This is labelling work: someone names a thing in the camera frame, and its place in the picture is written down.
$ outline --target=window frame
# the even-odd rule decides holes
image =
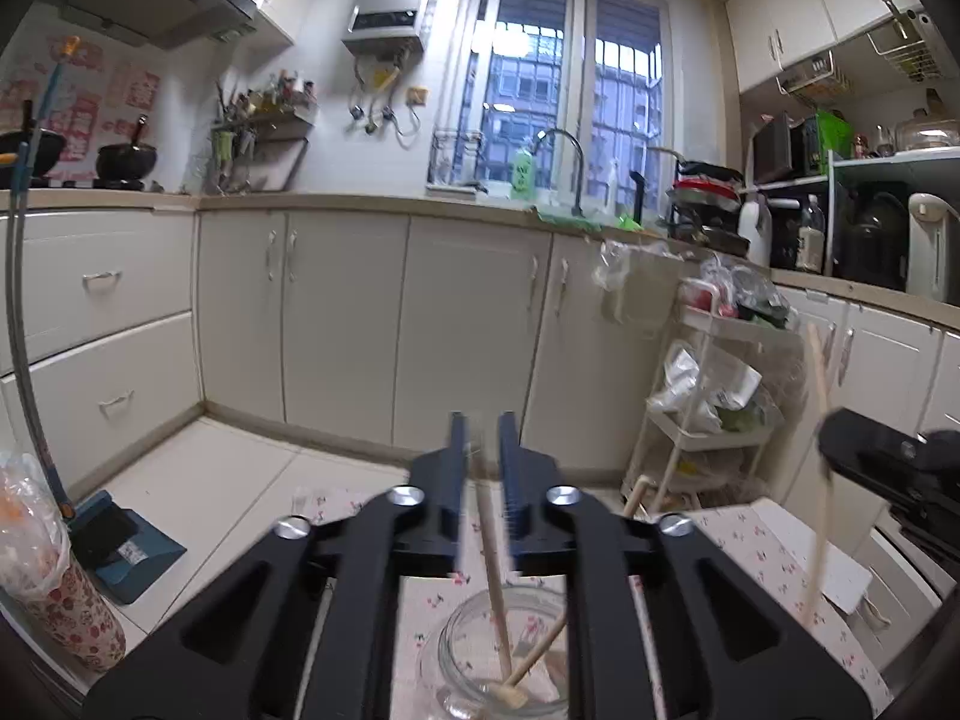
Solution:
[[[661,111],[661,143],[666,148],[675,148],[675,122],[674,122],[674,95],[675,95],[675,73],[673,65],[673,43],[670,33],[669,4],[665,0],[632,0],[639,4],[645,4],[656,7],[659,12],[659,33],[661,33],[661,71],[662,76],[659,83],[664,86],[662,95]],[[472,51],[474,14],[480,6],[480,0],[462,0],[461,10],[458,14],[457,23],[452,46],[458,46],[455,62],[452,66],[448,65],[448,79],[450,83],[445,85],[446,100],[445,114],[438,118],[441,127],[456,130],[459,128],[460,102],[463,97],[464,84],[467,82],[467,69],[470,64],[470,54]],[[496,17],[499,11],[500,0],[487,0],[487,8],[483,20],[490,26],[488,27],[493,34],[493,28],[496,27]],[[587,23],[587,14],[592,12],[594,17],[591,23]],[[572,132],[582,143],[584,154],[590,153],[590,141],[592,141],[592,117],[593,117],[593,81],[595,77],[594,64],[594,45],[596,35],[596,1],[595,0],[569,0],[565,16],[565,51],[563,52],[563,63],[560,65],[560,89],[558,93],[558,112],[557,127]],[[485,42],[480,55],[478,56],[476,78],[474,79],[472,97],[470,98],[469,117],[467,118],[466,132],[479,132],[482,125],[483,103],[487,93],[487,84],[490,79],[491,54],[493,53],[493,43]],[[451,59],[453,59],[453,49],[451,49]],[[549,97],[553,98],[551,88]],[[553,160],[553,170],[551,173],[552,186],[560,186],[560,179],[564,175],[571,177],[570,188],[574,187],[574,169],[576,167],[576,155],[572,144],[566,138],[560,138],[555,144],[555,158]],[[650,156],[647,158],[645,167],[650,167]],[[463,175],[474,175],[476,168],[475,154],[470,154],[469,150],[464,153]],[[674,165],[671,160],[665,156],[659,156],[659,165],[656,167],[659,171],[658,186],[662,192],[673,183]],[[584,170],[584,183],[581,187],[584,197],[587,196],[587,182],[589,176]],[[658,207],[661,205],[661,198],[656,199]]]

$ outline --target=wooden stick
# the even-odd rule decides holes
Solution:
[[[510,678],[514,665],[510,658],[510,634],[507,631],[507,605],[503,600],[503,584],[500,581],[500,565],[496,557],[496,532],[493,530],[493,504],[490,488],[483,476],[483,460],[479,451],[472,450],[473,485],[477,494],[477,514],[480,517],[480,541],[483,544],[483,561],[487,567],[487,586],[490,591],[490,609],[500,659],[500,673],[504,680]]]
[[[627,519],[633,519],[634,514],[637,513],[637,508],[640,507],[640,499],[646,493],[650,487],[650,478],[640,475],[637,477],[637,481],[634,483],[634,488],[630,492],[630,498],[627,500],[626,506],[623,507],[623,515]],[[553,645],[553,642],[557,640],[557,637],[560,635],[560,632],[566,627],[566,612],[561,614],[554,624],[550,627],[550,630],[541,637],[541,639],[536,642],[534,648],[527,653],[526,658],[522,659],[517,667],[506,680],[504,685],[510,686],[513,688],[520,682],[524,677],[527,676],[527,672],[530,671],[535,665],[536,662],[541,659],[541,657],[546,653],[547,650]]]
[[[817,394],[820,421],[823,422],[830,409],[827,370],[824,366],[824,352],[820,334],[812,322],[806,324],[806,343],[810,350],[810,362],[812,363],[810,367],[813,369],[813,382]],[[803,599],[803,616],[800,618],[803,627],[808,630],[813,630],[814,613],[816,613],[820,587],[824,582],[824,570],[827,568],[827,537],[830,530],[830,513],[833,508],[833,475],[827,461],[821,457],[819,451],[817,457],[820,460],[820,474],[824,485],[820,495],[820,509],[817,512],[817,529],[813,542],[812,562],[808,564],[809,584],[806,586],[806,594]]]

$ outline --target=plastic bottle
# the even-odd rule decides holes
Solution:
[[[510,199],[533,200],[536,198],[536,171],[534,155],[530,153],[530,139],[517,148],[514,154],[514,168],[510,177]]]
[[[610,161],[610,172],[607,174],[607,199],[603,205],[604,214],[609,217],[616,215],[616,201],[620,195],[620,162],[616,157]]]
[[[763,194],[750,193],[744,201],[736,232],[741,238],[750,241],[747,259],[756,265],[769,268],[774,223],[770,217],[767,199]]]
[[[797,236],[797,269],[819,274],[824,269],[824,242],[827,240],[827,223],[816,194],[810,194],[800,220]]]

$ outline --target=black faucet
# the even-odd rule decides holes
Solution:
[[[575,217],[582,217],[582,215],[584,215],[584,209],[580,207],[580,194],[582,191],[584,191],[584,148],[580,145],[580,141],[578,141],[565,129],[560,129],[560,127],[550,127],[550,129],[541,129],[541,131],[536,134],[536,141],[534,141],[533,148],[530,149],[531,154],[536,155],[539,145],[544,142],[548,135],[563,135],[566,138],[569,138],[570,143],[573,143],[573,148],[577,149],[577,156],[580,158],[580,166],[577,169],[577,191],[576,196],[573,199],[572,213]]]

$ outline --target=green bottle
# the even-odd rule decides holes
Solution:
[[[530,139],[514,154],[514,169],[510,180],[510,199],[536,199],[536,172],[534,170],[534,155],[530,153]]]

